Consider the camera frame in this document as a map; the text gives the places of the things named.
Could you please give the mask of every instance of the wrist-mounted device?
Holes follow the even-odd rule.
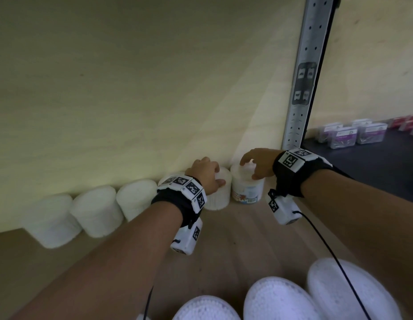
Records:
[[[178,253],[191,255],[202,230],[199,218],[207,198],[199,180],[186,175],[172,175],[158,188],[152,204],[166,201],[174,204],[182,213],[182,224],[172,241],[171,248]]]
[[[273,163],[278,178],[276,190],[268,193],[267,203],[280,224],[291,224],[301,218],[294,197],[303,198],[301,184],[320,169],[333,170],[325,158],[308,150],[295,148],[279,154]]]

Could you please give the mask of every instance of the beige wall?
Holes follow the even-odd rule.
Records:
[[[309,127],[413,114],[413,0],[342,0]]]
[[[0,0],[0,231],[47,194],[280,147],[305,0]]]

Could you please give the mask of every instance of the black wristband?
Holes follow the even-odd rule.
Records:
[[[199,180],[196,177],[193,177],[199,184]],[[192,228],[192,225],[198,220],[202,210],[196,214],[193,211],[193,206],[191,201],[186,198],[181,192],[174,191],[170,188],[165,188],[158,191],[157,195],[153,198],[151,204],[155,202],[165,201],[174,204],[182,214],[182,223],[180,228],[188,226],[189,229]]]
[[[301,193],[301,184],[308,179],[314,172],[320,169],[330,169],[333,167],[326,164],[321,158],[306,161],[304,165],[296,173],[291,172],[286,167],[283,167],[279,159],[285,154],[280,153],[273,163],[273,173],[278,178],[276,183],[277,195],[286,196],[287,194],[303,198]]]

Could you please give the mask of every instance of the person's right arm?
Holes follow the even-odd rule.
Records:
[[[281,152],[256,148],[241,165],[254,159],[254,179],[272,176]],[[413,203],[331,170],[313,173],[301,192],[310,210],[413,312]]]

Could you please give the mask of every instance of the black table surface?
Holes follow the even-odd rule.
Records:
[[[388,129],[383,142],[341,149],[311,138],[302,147],[359,182],[413,202],[413,136],[407,132]]]

